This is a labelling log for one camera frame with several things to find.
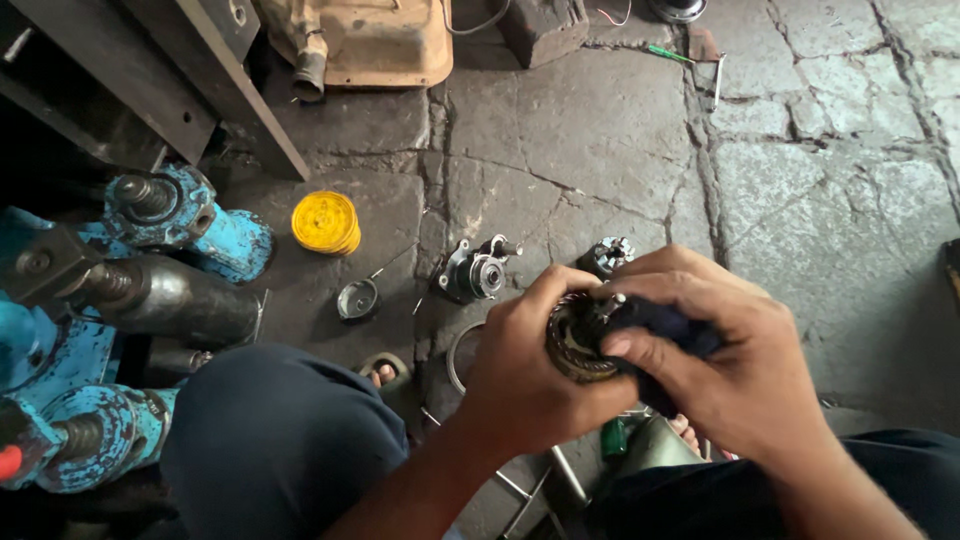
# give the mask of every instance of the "yellow lid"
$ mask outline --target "yellow lid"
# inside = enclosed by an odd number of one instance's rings
[[[331,255],[348,255],[359,244],[356,210],[347,197],[316,191],[303,197],[290,217],[301,246]]]

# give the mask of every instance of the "wooden block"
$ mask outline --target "wooden block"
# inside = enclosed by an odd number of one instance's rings
[[[491,13],[502,6],[487,0]],[[583,0],[512,0],[496,26],[520,64],[532,68],[579,49],[590,23]]]

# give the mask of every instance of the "foot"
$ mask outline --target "foot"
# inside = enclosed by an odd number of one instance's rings
[[[690,450],[700,455],[700,441],[697,440],[697,432],[693,430],[690,421],[685,416],[678,414],[677,418],[668,420],[667,423],[684,440],[686,446],[690,447]]]
[[[373,386],[379,388],[387,382],[390,382],[396,377],[396,371],[394,371],[394,366],[390,364],[383,364],[382,366],[371,371],[368,375]]]

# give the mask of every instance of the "cracked stone floor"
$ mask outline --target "cracked stone floor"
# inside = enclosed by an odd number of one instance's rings
[[[487,16],[479,2],[455,4],[455,27]],[[602,236],[626,235],[640,252],[678,242],[793,309],[838,432],[960,434],[960,331],[940,261],[941,243],[960,236],[960,4],[711,3],[695,25],[729,55],[714,114],[712,64],[639,50],[683,51],[686,29],[655,22],[641,0],[622,27],[595,10],[621,14],[621,4],[587,0],[587,43],[538,69],[520,69],[495,28],[456,38],[453,73],[429,90],[336,92],[305,106],[291,102],[290,67],[267,58],[262,92],[313,180],[270,179],[237,152],[204,164],[221,204],[276,230],[259,283],[275,292],[267,337],[348,366],[391,351],[420,372],[444,418],[456,406],[444,352],[495,302],[431,295],[411,311],[460,238],[523,241],[501,301]],[[318,189],[356,205],[363,241],[350,257],[308,252],[290,232],[294,205]],[[337,291],[415,240],[378,278],[375,320],[340,325]],[[595,434],[566,448],[588,490],[597,448]],[[505,472],[529,488],[543,467],[530,456]],[[491,538],[518,507],[491,480],[458,524]],[[543,512],[536,504],[518,533]]]

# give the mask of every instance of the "red handle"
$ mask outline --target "red handle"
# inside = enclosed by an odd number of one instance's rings
[[[23,451],[20,447],[9,444],[0,451],[0,482],[13,478],[13,475],[20,470],[21,463],[23,463]]]

